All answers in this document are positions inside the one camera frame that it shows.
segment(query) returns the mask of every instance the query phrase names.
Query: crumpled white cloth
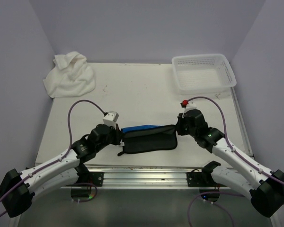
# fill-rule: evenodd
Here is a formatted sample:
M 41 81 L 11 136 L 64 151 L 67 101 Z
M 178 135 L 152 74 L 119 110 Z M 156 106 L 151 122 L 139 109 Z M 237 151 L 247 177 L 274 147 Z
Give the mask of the crumpled white cloth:
M 94 72 L 84 55 L 73 51 L 55 55 L 53 61 L 55 68 L 43 80 L 51 98 L 82 96 L 95 89 Z

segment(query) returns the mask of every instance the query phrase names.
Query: table surface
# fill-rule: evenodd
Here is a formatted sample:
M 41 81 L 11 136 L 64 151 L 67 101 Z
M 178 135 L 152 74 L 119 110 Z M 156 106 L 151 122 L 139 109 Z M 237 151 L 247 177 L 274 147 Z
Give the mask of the table surface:
M 167 125 L 177 122 L 183 112 L 180 102 L 195 95 L 182 96 L 174 84 L 172 65 L 91 63 L 96 76 L 96 88 L 81 97 L 56 98 L 46 125 L 36 163 L 45 162 L 63 152 L 69 144 L 67 113 L 70 106 L 80 100 L 96 102 L 104 111 L 119 113 L 120 128 L 144 124 Z M 214 99 L 222 108 L 231 141 L 252 155 L 234 90 L 202 94 Z M 209 126 L 222 131 L 219 110 L 207 100 L 196 100 Z M 90 133 L 102 123 L 102 113 L 89 103 L 80 103 L 71 113 L 73 141 Z M 168 151 L 154 151 L 120 157 L 119 146 L 109 145 L 86 164 L 109 166 L 169 166 L 203 167 L 212 160 L 230 167 L 226 162 L 200 148 L 190 136 L 178 136 L 178 147 Z

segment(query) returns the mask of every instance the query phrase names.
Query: gray wall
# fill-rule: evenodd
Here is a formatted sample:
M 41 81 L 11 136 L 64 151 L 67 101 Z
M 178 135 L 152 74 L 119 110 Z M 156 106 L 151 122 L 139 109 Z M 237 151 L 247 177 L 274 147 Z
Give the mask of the gray wall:
M 233 58 L 265 0 L 30 0 L 56 53 L 93 62 Z
M 42 78 L 53 55 L 29 2 L 0 0 L 0 183 L 11 168 L 34 163 L 52 102 Z
M 266 0 L 231 65 L 254 154 L 284 171 L 284 0 Z

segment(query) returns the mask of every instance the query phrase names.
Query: gray floor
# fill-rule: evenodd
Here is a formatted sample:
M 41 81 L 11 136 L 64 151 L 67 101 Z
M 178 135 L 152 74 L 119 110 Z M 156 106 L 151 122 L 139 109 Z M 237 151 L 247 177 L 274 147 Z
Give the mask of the gray floor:
M 70 190 L 60 189 L 39 199 L 22 215 L 19 227 L 187 227 L 187 207 L 197 190 L 99 189 L 97 197 L 77 204 Z M 236 227 L 271 227 L 245 198 L 221 195 L 218 203 L 233 216 Z M 194 227 L 231 227 L 227 214 L 201 199 L 191 209 Z

